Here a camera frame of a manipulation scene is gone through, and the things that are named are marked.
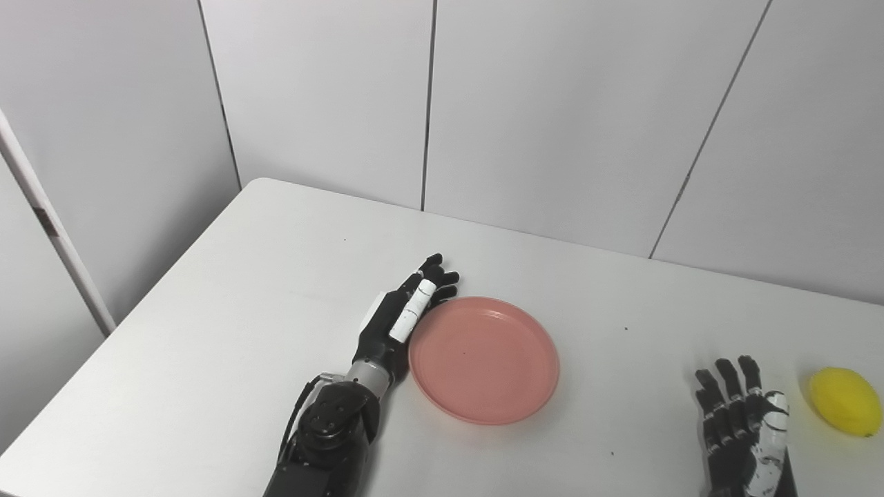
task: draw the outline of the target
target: pink plate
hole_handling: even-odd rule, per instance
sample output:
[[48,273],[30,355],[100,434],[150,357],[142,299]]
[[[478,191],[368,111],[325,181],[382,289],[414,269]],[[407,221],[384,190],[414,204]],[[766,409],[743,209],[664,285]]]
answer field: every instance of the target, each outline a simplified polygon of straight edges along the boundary
[[534,414],[559,380],[559,358],[544,328],[514,305],[485,297],[456,299],[427,314],[408,359],[427,398],[476,424]]

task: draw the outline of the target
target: white finger segment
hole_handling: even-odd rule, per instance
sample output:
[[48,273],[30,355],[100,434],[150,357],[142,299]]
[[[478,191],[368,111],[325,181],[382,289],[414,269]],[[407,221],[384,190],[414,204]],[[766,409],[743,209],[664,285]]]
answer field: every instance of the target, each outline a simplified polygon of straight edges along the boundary
[[746,484],[749,497],[773,497],[780,483],[786,460],[786,428],[789,423],[789,403],[781,392],[769,392],[765,398],[775,408],[765,413],[758,429],[758,443],[752,446],[755,473]]
[[436,292],[436,285],[428,279],[422,279],[417,286],[415,294],[411,295],[405,309],[399,314],[399,318],[390,328],[390,336],[399,343],[405,343],[412,330],[415,329],[417,320],[421,318],[423,311],[430,303],[430,298]]

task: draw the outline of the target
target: prosthetic hand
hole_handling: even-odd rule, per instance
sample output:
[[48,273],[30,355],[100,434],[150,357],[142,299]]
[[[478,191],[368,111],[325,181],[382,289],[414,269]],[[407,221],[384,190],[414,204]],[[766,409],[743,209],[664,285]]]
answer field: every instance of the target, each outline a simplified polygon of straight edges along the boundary
[[782,392],[761,392],[758,365],[740,356],[746,395],[734,365],[715,362],[728,399],[709,370],[697,371],[703,387],[697,400],[703,410],[703,437],[712,484],[710,497],[796,497],[786,450],[789,405]]
[[[380,401],[408,373],[408,338],[426,310],[457,295],[460,276],[445,272],[435,254],[392,292],[381,294],[362,321],[346,376],[323,373],[295,403],[264,497],[351,497],[377,437]],[[301,407],[317,384],[315,400]]]

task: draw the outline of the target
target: panel seam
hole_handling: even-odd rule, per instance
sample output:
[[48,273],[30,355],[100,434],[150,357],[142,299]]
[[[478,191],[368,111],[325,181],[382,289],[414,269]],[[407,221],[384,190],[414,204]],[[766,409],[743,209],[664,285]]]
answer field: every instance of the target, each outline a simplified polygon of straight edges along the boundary
[[206,38],[206,48],[209,50],[209,62],[212,66],[212,79],[215,81],[215,91],[218,95],[218,104],[221,107],[221,119],[224,121],[224,130],[227,135],[227,147],[230,150],[230,158],[233,161],[233,172],[236,173],[236,185],[242,191],[242,178],[240,176],[240,167],[236,163],[236,154],[233,153],[233,139],[230,136],[230,125],[227,123],[227,110],[224,106],[224,98],[221,96],[221,83],[218,82],[218,72],[215,67],[215,54],[212,52],[212,42],[209,39],[209,27],[206,25],[206,15],[202,10],[202,0],[196,0],[196,4],[200,8],[200,21],[202,23],[202,34]]
[[679,188],[678,194],[675,196],[674,202],[672,202],[672,206],[669,208],[669,213],[666,216],[666,220],[663,222],[663,227],[660,228],[659,233],[657,234],[657,240],[654,242],[653,248],[651,248],[651,254],[648,255],[649,259],[654,258],[654,254],[657,252],[657,247],[660,244],[660,240],[663,238],[663,233],[666,231],[669,226],[669,220],[672,219],[672,214],[675,212],[675,206],[678,205],[678,202],[681,201],[682,195],[684,194],[684,190],[688,187],[688,182],[690,182],[690,175],[694,172],[694,168],[697,167],[697,161],[700,158],[700,154],[703,153],[703,149],[706,146],[706,142],[709,140],[709,135],[713,131],[713,127],[715,127],[716,121],[718,121],[718,117],[721,114],[721,109],[724,107],[724,103],[727,101],[728,96],[730,95],[731,88],[734,87],[734,82],[736,81],[736,77],[740,74],[740,70],[743,69],[743,62],[746,61],[746,56],[749,55],[749,50],[752,48],[752,44],[755,42],[755,37],[758,35],[758,31],[761,29],[761,24],[765,21],[765,17],[767,17],[767,11],[770,10],[771,4],[774,0],[767,0],[767,4],[765,5],[765,9],[761,12],[761,17],[758,18],[758,24],[755,25],[755,30],[752,32],[752,36],[749,39],[749,43],[746,44],[746,49],[743,51],[743,55],[740,57],[740,62],[736,65],[736,70],[734,70],[734,75],[731,76],[730,82],[728,83],[728,88],[725,89],[724,96],[721,98],[719,102],[718,109],[715,110],[715,114],[713,114],[713,120],[709,123],[709,127],[706,128],[706,133],[703,136],[703,140],[700,142],[700,146],[697,149],[697,154],[694,155],[694,160],[690,163],[690,168],[688,168],[688,173],[684,176],[684,181],[682,181],[682,187]]
[[433,98],[433,62],[436,56],[436,11],[438,0],[433,0],[433,14],[430,27],[430,64],[427,70],[427,118],[423,130],[423,172],[421,175],[421,212],[427,203],[427,159],[430,153],[430,108]]

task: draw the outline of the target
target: robotic arm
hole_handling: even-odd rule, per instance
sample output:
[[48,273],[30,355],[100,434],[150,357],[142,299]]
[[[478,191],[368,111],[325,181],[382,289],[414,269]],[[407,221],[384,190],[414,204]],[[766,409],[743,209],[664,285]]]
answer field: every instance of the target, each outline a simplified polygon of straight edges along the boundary
[[762,393],[758,364],[740,356],[746,395],[728,359],[715,362],[728,398],[709,370],[697,371],[702,388],[703,438],[712,490],[710,497],[796,497],[786,448],[789,405],[776,390]]
[[[264,497],[352,497],[377,437],[380,401],[408,374],[408,338],[426,310],[457,295],[460,276],[435,254],[392,292],[381,294],[362,322],[346,376],[323,373],[295,403]],[[301,412],[316,385],[315,400]],[[301,412],[294,435],[291,431]]]

